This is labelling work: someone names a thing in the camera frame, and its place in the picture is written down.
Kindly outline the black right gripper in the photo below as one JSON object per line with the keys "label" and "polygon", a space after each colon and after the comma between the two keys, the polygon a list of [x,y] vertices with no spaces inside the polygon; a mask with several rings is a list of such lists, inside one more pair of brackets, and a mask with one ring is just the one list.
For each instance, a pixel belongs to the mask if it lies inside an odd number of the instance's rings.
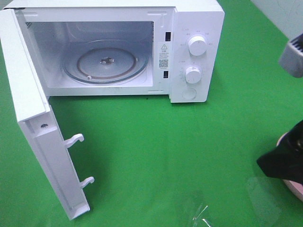
{"label": "black right gripper", "polygon": [[303,122],[297,123],[282,136],[270,152],[257,159],[267,177],[303,183]]}

